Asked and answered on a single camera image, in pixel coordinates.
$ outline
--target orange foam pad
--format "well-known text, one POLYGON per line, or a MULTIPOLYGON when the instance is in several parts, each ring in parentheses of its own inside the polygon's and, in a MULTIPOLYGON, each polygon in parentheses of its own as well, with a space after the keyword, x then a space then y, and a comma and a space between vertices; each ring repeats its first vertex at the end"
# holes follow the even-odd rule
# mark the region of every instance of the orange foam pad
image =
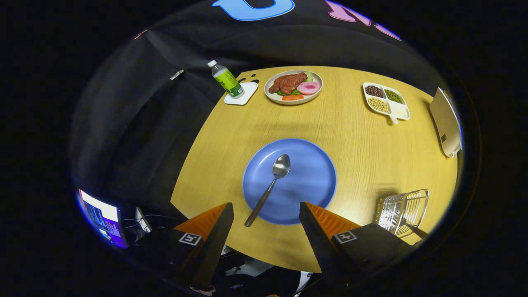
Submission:
POLYGON ((194 218, 191 218, 178 226, 174 227, 174 230, 198 234, 203 237, 203 240, 207 240, 207 236, 211 233, 211 230, 216 224, 216 221, 220 217, 220 214, 224 210, 227 203, 219 205, 217 207, 211 208, 208 211, 205 211, 194 218))
POLYGON ((361 227, 360 225, 338 216, 329 210, 308 202, 305 203, 319 223, 319 226, 323 229, 326 237, 328 237, 328 240, 332 240, 332 236, 338 233, 361 227))

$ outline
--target metal clip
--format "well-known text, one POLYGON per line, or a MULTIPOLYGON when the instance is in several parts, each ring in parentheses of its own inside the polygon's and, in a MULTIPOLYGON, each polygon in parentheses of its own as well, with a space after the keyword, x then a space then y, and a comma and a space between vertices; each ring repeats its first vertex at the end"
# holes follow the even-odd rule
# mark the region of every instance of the metal clip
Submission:
POLYGON ((176 72, 176 74, 175 74, 175 75, 171 76, 171 80, 174 80, 175 78, 177 78, 177 77, 178 77, 178 75, 182 74, 183 72, 185 72, 185 70, 183 70, 183 69, 182 69, 182 70, 180 70, 180 71, 178 71, 178 72, 176 72))
POLYGON ((138 39, 141 35, 145 34, 146 32, 148 31, 148 29, 146 29, 145 31, 139 33, 136 38, 134 38, 134 40, 138 39))

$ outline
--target red beans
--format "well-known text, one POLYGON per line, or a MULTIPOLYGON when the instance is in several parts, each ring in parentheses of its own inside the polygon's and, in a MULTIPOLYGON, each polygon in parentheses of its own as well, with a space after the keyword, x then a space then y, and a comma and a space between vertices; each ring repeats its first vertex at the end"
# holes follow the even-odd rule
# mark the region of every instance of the red beans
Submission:
POLYGON ((377 97, 380 97, 380 98, 385 98, 383 96, 383 91, 378 88, 378 87, 375 87, 375 86, 367 86, 365 88, 365 92, 371 96, 377 96, 377 97))

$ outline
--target white compartment tray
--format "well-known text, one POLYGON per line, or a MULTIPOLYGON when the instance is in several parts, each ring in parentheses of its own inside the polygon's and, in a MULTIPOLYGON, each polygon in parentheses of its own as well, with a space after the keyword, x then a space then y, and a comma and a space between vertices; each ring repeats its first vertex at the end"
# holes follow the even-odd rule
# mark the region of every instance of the white compartment tray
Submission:
POLYGON ((409 107, 407 106, 407 103, 406 103, 404 97, 400 94, 400 92, 396 91, 395 89, 389 88, 389 87, 386 87, 386 86, 382 86, 382 85, 379 85, 379 84, 373 83, 373 82, 366 82, 366 83, 363 84, 363 93, 365 94, 365 100, 366 100, 367 105, 373 111, 375 111, 377 113, 380 113, 382 115, 389 116, 393 123, 397 124, 398 123, 398 119, 408 120, 408 119, 411 118, 411 112, 409 111, 409 107), (383 96, 385 98, 367 94, 365 88, 368 87, 368 86, 375 86, 375 87, 380 88, 383 91, 383 96), (390 91, 393 91, 394 93, 400 95, 401 99, 403 100, 403 104, 398 103, 398 102, 394 102, 392 100, 389 100, 388 97, 387 97, 387 94, 385 93, 385 90, 390 90, 390 91), (384 113, 384 112, 381 112, 381 111, 375 109, 374 107, 372 107, 372 105, 370 105, 370 103, 369 103, 369 98, 377 98, 377 99, 387 103, 389 105, 390 113, 384 113))

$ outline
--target white panel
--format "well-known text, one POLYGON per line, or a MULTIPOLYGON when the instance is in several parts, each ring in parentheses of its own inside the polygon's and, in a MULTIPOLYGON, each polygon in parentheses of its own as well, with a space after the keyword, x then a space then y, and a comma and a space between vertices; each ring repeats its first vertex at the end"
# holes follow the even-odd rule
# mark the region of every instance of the white panel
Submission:
POLYGON ((145 231, 147 233, 152 231, 152 228, 150 227, 148 222, 145 220, 145 218, 143 216, 143 212, 141 211, 141 209, 138 206, 136 206, 136 222, 139 223, 139 225, 141 226, 141 229, 143 229, 143 231, 145 231))
POLYGON ((435 97, 429 106, 436 123, 438 137, 444 154, 450 158, 456 156, 462 148, 462 134, 460 123, 457 119, 449 99, 442 89, 436 90, 435 97))
POLYGON ((86 194, 85 192, 83 192, 81 190, 81 196, 82 196, 82 199, 92 205, 93 207, 97 207, 101 210, 101 213, 102 213, 102 216, 104 218, 107 218, 109 220, 112 220, 114 222, 117 222, 117 207, 115 206, 112 206, 112 205, 108 205, 104 202, 101 202, 97 199, 95 199, 94 197, 86 194))

